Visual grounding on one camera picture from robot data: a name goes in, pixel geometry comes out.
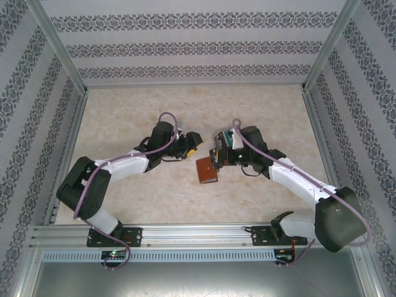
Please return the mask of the brown leather card holder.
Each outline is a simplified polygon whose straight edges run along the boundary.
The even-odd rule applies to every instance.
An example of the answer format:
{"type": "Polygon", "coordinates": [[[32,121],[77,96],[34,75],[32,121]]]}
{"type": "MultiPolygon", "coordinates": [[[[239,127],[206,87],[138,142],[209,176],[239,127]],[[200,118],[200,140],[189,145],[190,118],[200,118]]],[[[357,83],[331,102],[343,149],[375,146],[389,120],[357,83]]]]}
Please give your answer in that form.
{"type": "Polygon", "coordinates": [[[213,166],[211,157],[205,157],[196,161],[197,174],[201,184],[216,183],[218,181],[217,171],[213,166]]]}

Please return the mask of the aluminium side rail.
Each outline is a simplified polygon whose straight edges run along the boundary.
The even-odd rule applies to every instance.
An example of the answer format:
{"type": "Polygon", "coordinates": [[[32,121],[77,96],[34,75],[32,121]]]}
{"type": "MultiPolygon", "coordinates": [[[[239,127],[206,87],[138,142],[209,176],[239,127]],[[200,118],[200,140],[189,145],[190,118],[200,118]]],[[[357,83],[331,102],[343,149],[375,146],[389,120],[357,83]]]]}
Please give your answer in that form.
{"type": "MultiPolygon", "coordinates": [[[[325,141],[325,136],[322,131],[321,122],[317,116],[312,98],[310,94],[306,92],[302,92],[302,97],[328,179],[327,184],[335,186],[337,189],[339,189],[340,186],[338,184],[338,178],[334,169],[334,164],[332,163],[330,152],[327,148],[327,142],[325,141]]],[[[323,206],[325,207],[323,210],[317,206],[316,210],[318,210],[318,212],[315,214],[315,222],[320,223],[321,225],[330,225],[331,223],[335,223],[338,218],[344,220],[346,217],[353,215],[353,213],[337,199],[333,199],[329,203],[326,202],[323,204],[323,206]]]]}
{"type": "Polygon", "coordinates": [[[86,90],[84,94],[81,94],[79,102],[75,107],[74,115],[72,118],[71,125],[69,127],[69,132],[67,135],[64,150],[61,155],[59,168],[56,171],[56,179],[54,180],[54,183],[51,187],[51,196],[47,203],[45,209],[45,216],[43,217],[43,221],[41,223],[44,226],[48,226],[51,224],[51,222],[53,221],[52,217],[53,217],[54,209],[59,204],[56,193],[69,172],[69,166],[71,164],[75,144],[77,142],[77,137],[82,122],[82,118],[84,115],[85,107],[87,104],[88,95],[89,95],[89,90],[86,90]]]}

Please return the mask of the controller board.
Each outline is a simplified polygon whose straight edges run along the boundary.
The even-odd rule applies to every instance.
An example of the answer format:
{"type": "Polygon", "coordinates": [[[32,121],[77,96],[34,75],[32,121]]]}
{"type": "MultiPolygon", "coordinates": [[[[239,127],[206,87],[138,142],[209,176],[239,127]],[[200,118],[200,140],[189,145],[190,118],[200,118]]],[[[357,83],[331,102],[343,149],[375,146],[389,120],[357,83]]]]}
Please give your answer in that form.
{"type": "Polygon", "coordinates": [[[126,251],[112,250],[103,251],[101,253],[101,260],[124,260],[126,258],[126,251]]]}
{"type": "Polygon", "coordinates": [[[296,253],[293,247],[290,249],[275,249],[274,253],[276,262],[281,265],[291,264],[295,261],[296,253]]]}

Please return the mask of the black VIP card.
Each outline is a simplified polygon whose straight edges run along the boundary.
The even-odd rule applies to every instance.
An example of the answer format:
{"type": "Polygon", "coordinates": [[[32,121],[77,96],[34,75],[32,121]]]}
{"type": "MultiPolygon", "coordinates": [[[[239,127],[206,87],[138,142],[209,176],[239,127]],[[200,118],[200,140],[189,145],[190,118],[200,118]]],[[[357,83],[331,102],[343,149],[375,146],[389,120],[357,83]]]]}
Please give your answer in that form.
{"type": "Polygon", "coordinates": [[[214,169],[219,170],[222,168],[224,165],[222,152],[218,148],[213,148],[209,150],[209,153],[214,169]]]}

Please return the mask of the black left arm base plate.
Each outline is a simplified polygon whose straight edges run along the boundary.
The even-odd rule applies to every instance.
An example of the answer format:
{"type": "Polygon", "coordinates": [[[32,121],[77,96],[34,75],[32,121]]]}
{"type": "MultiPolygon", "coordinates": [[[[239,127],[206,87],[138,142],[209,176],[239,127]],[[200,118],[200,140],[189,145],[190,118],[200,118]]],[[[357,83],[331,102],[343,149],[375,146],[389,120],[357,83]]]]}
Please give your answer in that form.
{"type": "MultiPolygon", "coordinates": [[[[142,228],[136,227],[118,227],[110,235],[114,238],[118,238],[128,244],[129,247],[137,248],[141,245],[142,239],[142,228]]],[[[89,229],[87,238],[87,247],[91,248],[110,248],[110,247],[122,247],[123,245],[113,239],[99,234],[93,228],[89,229]]]]}

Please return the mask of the left controller board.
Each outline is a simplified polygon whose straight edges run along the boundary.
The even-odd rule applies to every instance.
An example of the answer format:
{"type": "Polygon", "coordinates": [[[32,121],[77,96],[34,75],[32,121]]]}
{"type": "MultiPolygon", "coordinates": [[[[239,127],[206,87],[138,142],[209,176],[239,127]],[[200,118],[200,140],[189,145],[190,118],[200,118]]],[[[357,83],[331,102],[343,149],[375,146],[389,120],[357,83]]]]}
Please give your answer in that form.
{"type": "Polygon", "coordinates": [[[124,260],[126,258],[126,251],[112,250],[103,251],[101,253],[101,260],[124,260]]]}

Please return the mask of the aluminium mounting rail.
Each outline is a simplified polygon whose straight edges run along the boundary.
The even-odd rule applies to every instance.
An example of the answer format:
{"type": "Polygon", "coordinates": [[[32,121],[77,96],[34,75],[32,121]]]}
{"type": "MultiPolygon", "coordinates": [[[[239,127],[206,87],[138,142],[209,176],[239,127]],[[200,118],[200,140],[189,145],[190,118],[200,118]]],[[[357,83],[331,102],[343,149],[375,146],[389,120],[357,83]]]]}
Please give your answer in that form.
{"type": "MultiPolygon", "coordinates": [[[[244,230],[252,223],[148,224],[142,228],[140,247],[161,248],[238,248],[252,247],[251,235],[244,230]]],[[[86,248],[90,227],[87,225],[50,225],[33,229],[30,248],[86,248]]]]}

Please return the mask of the metal sheet panel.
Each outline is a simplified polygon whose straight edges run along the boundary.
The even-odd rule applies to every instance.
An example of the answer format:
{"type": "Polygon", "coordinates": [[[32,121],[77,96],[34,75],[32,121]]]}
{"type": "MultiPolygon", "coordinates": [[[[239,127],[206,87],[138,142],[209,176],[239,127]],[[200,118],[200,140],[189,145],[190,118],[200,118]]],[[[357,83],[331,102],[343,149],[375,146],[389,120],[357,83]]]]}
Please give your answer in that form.
{"type": "Polygon", "coordinates": [[[42,263],[20,297],[383,297],[348,259],[291,268],[271,262],[42,263]]]}

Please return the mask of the clear acrylic card box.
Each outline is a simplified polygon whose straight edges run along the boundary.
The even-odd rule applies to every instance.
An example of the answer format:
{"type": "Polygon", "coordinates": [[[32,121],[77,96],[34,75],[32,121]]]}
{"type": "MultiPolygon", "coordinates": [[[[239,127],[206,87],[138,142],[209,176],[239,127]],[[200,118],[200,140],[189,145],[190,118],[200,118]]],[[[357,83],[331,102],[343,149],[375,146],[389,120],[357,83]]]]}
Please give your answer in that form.
{"type": "Polygon", "coordinates": [[[213,135],[213,142],[216,147],[219,149],[227,148],[227,147],[233,147],[233,128],[230,127],[225,127],[220,130],[218,130],[216,133],[213,135]]]}

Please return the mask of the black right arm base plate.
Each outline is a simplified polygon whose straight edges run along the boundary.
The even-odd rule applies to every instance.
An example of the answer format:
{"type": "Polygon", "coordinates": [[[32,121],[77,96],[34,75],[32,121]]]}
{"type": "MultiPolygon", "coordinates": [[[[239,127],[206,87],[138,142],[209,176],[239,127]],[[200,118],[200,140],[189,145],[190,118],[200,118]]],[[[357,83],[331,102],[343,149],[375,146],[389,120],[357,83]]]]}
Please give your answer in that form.
{"type": "Polygon", "coordinates": [[[254,246],[297,246],[308,245],[308,240],[303,237],[287,236],[283,231],[274,231],[270,225],[248,226],[244,230],[251,235],[254,246]]]}

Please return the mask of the right controller board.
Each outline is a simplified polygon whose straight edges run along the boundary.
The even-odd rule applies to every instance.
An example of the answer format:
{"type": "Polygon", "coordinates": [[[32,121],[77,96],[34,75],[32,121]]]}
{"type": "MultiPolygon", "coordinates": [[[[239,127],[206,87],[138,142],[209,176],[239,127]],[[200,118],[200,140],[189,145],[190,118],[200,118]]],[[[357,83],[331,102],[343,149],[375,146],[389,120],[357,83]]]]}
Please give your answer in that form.
{"type": "Polygon", "coordinates": [[[295,261],[296,253],[293,247],[290,249],[275,249],[274,253],[276,262],[281,265],[291,264],[295,261]]]}

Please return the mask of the aluminium frame post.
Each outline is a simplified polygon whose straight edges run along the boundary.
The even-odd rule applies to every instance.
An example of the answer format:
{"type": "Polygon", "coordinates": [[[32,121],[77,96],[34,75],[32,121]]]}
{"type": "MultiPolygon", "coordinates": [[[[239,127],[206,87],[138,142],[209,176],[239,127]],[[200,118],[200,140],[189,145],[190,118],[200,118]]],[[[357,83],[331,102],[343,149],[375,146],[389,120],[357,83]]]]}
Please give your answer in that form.
{"type": "Polygon", "coordinates": [[[314,85],[317,77],[319,76],[324,64],[326,63],[328,57],[330,56],[331,52],[334,50],[337,42],[339,41],[346,25],[350,21],[351,17],[355,13],[356,8],[360,0],[346,0],[342,10],[340,11],[327,39],[325,40],[322,48],[319,51],[317,58],[315,59],[314,63],[306,80],[301,85],[301,91],[303,93],[308,93],[312,86],[314,85]]]}
{"type": "Polygon", "coordinates": [[[53,25],[49,15],[45,11],[41,0],[25,0],[25,2],[28,8],[31,10],[34,18],[38,22],[43,33],[46,35],[46,38],[49,41],[52,49],[58,56],[74,85],[81,93],[86,93],[87,86],[84,83],[84,80],[77,67],[75,66],[66,46],[62,42],[59,33],[56,31],[56,28],[53,25]]]}

